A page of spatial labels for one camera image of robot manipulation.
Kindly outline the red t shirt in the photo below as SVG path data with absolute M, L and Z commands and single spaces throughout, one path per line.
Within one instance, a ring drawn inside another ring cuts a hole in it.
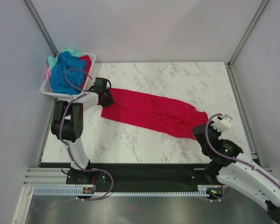
M 91 69 L 91 66 L 92 66 L 92 60 L 91 58 L 89 57 L 89 55 L 83 55 L 79 58 L 79 60 L 84 60 L 86 61 L 86 67 L 85 67 L 85 72 L 88 74 L 90 69 Z
M 180 100 L 125 89 L 111 89 L 115 103 L 101 117 L 176 138 L 195 139 L 193 129 L 206 124 L 207 113 Z

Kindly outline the white plastic laundry basket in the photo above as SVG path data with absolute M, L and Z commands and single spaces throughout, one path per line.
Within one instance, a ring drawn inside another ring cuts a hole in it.
M 88 75 L 91 75 L 93 67 L 94 67 L 94 63 L 96 61 L 96 55 L 94 53 L 85 53 L 85 52 L 83 52 L 83 54 L 88 56 L 91 60 L 91 66 L 89 67 L 89 69 L 87 69 Z M 85 90 L 88 86 L 90 86 L 90 84 L 93 84 L 93 81 L 91 81 L 91 79 L 89 77 L 87 77 L 84 82 L 84 85 L 83 85 L 83 90 Z M 52 96 L 54 98 L 71 98 L 71 97 L 78 97 L 80 95 L 80 94 L 69 95 L 69 94 L 65 94 L 65 93 L 53 92 L 47 78 L 45 78 L 45 80 L 41 86 L 41 93 Z

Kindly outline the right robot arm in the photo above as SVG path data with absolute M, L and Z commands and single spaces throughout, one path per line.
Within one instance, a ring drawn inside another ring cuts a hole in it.
M 227 185 L 259 204 L 280 224 L 280 180 L 264 170 L 230 140 L 220 139 L 213 127 L 199 125 L 193 135 L 211 161 L 204 170 L 208 183 Z

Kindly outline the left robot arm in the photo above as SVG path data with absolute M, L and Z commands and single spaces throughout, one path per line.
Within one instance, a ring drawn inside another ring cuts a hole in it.
M 111 82 L 102 77 L 94 85 L 70 101 L 55 103 L 51 132 L 62 142 L 71 160 L 71 167 L 79 169 L 77 179 L 89 183 L 93 179 L 91 162 L 85 153 L 81 136 L 84 128 L 84 112 L 94 106 L 107 107 L 115 103 L 111 94 Z

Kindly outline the blue t shirt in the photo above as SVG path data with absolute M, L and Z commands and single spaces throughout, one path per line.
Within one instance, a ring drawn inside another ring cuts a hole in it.
M 86 61 L 78 57 L 59 55 L 52 69 L 50 86 L 55 93 L 76 95 L 81 93 L 85 77 Z

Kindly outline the pink t shirt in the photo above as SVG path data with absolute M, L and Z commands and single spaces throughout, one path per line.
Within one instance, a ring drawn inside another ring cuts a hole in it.
M 48 83 L 50 82 L 51 74 L 52 74 L 51 68 L 48 67 L 47 70 L 46 70 L 46 73 L 45 73 L 45 78 L 46 78 Z

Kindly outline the teal t shirt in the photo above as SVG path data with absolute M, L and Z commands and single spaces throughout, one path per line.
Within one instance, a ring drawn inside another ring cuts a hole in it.
M 76 49 L 72 49 L 72 48 L 63 49 L 60 53 L 57 54 L 56 57 L 48 56 L 47 61 L 50 69 L 53 69 L 54 66 L 56 65 L 59 55 L 63 55 L 64 53 L 66 56 L 74 56 L 78 58 L 82 56 L 82 54 Z

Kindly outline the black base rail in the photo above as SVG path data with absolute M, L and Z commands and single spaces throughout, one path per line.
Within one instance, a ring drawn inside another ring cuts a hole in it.
M 91 172 L 70 168 L 67 184 L 94 184 L 116 190 L 193 190 L 199 185 L 219 185 L 207 164 L 92 163 Z

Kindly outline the left aluminium frame post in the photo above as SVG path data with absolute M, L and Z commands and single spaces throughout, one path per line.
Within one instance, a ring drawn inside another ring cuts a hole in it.
M 28 11 L 30 12 L 32 18 L 34 19 L 35 23 L 37 24 L 42 36 L 44 37 L 48 47 L 50 48 L 51 52 L 54 56 L 57 56 L 59 53 L 57 50 L 56 45 L 54 44 L 48 30 L 46 29 L 39 13 L 36 10 L 36 7 L 34 6 L 33 2 L 31 0 L 23 0 L 24 4 L 26 5 Z

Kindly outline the aluminium frame post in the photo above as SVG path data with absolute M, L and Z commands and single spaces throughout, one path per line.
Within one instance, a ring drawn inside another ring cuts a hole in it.
M 262 0 L 260 5 L 258 6 L 256 12 L 254 13 L 251 21 L 249 22 L 248 27 L 246 28 L 244 34 L 242 35 L 238 45 L 236 46 L 230 60 L 228 62 L 225 63 L 225 65 L 227 66 L 227 69 L 231 69 L 232 65 L 234 64 L 234 62 L 236 61 L 239 53 L 241 52 L 243 46 L 245 45 L 246 41 L 248 40 L 250 34 L 252 33 L 252 31 L 254 30 L 254 28 L 256 27 L 258 21 L 260 20 L 263 12 L 266 10 L 267 6 L 269 5 L 271 1 L 270 0 Z
M 54 44 L 48 30 L 46 29 L 39 13 L 36 10 L 36 7 L 34 6 L 33 2 L 31 0 L 23 0 L 24 4 L 26 5 L 28 11 L 30 12 L 32 18 L 34 19 L 35 23 L 37 24 L 42 36 L 44 37 L 48 47 L 50 48 L 51 52 L 54 56 L 57 56 L 59 53 L 57 50 L 56 45 Z

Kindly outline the right aluminium frame post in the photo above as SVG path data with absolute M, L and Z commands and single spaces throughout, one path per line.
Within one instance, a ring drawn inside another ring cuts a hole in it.
M 252 33 L 252 31 L 254 30 L 254 28 L 256 27 L 258 21 L 260 20 L 263 12 L 266 10 L 267 6 L 269 5 L 271 1 L 270 0 L 262 0 L 260 5 L 258 6 L 256 12 L 254 13 L 251 21 L 249 22 L 248 27 L 246 28 L 244 34 L 242 35 L 238 45 L 236 46 L 230 60 L 228 62 L 225 63 L 225 65 L 227 66 L 227 69 L 231 69 L 232 65 L 234 64 L 234 62 L 236 61 L 239 53 L 241 52 L 243 46 L 245 45 L 246 41 L 248 40 L 250 34 Z

